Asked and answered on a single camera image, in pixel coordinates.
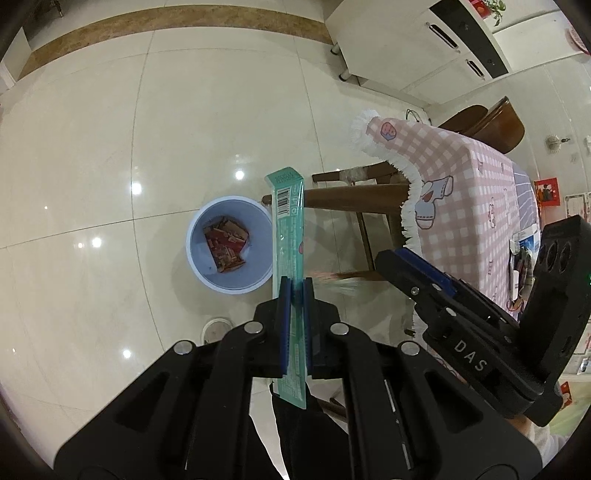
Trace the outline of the white fleece sleeve forearm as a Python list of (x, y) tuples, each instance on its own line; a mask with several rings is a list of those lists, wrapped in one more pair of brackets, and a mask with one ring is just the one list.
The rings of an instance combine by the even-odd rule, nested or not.
[(548, 465), (570, 439), (569, 436), (552, 434), (549, 426), (539, 427), (523, 415), (509, 419), (509, 422), (537, 447), (543, 466)]

